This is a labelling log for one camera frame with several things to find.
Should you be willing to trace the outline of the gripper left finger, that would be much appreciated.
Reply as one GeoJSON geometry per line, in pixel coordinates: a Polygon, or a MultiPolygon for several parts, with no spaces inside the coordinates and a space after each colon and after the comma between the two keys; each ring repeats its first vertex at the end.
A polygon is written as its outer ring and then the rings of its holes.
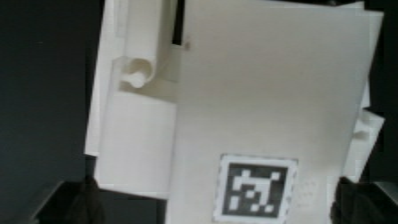
{"type": "Polygon", "coordinates": [[[63,181],[43,192],[29,214],[29,224],[106,224],[97,180],[63,181]]]}

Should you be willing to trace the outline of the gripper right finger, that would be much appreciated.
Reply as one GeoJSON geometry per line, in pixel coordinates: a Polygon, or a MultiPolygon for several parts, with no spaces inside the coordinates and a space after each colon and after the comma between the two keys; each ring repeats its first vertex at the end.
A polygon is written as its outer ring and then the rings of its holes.
{"type": "Polygon", "coordinates": [[[331,221],[333,224],[398,224],[398,204],[374,183],[340,178],[331,221]]]}

